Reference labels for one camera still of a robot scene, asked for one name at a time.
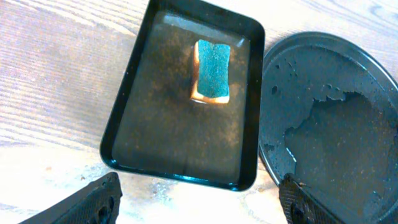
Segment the black tray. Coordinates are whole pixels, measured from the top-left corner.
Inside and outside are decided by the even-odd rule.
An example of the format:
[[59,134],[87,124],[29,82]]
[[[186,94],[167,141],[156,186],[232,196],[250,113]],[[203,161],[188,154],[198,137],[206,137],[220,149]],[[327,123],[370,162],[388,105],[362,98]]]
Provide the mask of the black tray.
[[[198,39],[231,46],[227,105],[189,100]],[[113,169],[230,190],[256,178],[265,32],[202,1],[151,0],[100,153]]]
[[295,173],[371,223],[398,209],[398,88],[334,35],[292,35],[264,57],[259,150],[279,184]]

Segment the wood grain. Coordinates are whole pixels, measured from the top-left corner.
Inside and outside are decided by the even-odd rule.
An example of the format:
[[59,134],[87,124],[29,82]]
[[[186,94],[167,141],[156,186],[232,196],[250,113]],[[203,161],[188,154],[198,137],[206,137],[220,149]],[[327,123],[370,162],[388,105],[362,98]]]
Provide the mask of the wood grain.
[[[258,20],[266,51],[296,32],[329,32],[358,44],[398,78],[397,1],[210,2]],[[20,222],[110,171],[98,148],[146,6],[0,1],[2,221]],[[277,187],[260,161],[256,183],[241,193],[119,175],[118,223],[285,223]]]

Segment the table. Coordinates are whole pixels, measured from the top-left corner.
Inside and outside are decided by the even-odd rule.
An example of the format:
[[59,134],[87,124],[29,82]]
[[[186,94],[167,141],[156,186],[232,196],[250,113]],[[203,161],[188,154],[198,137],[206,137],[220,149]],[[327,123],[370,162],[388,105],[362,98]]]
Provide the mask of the table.
[[[266,30],[348,39],[398,77],[394,0],[209,0]],[[0,1],[0,217],[15,223],[111,171],[98,153],[148,1]],[[244,192],[119,172],[118,223],[286,223],[259,161]]]

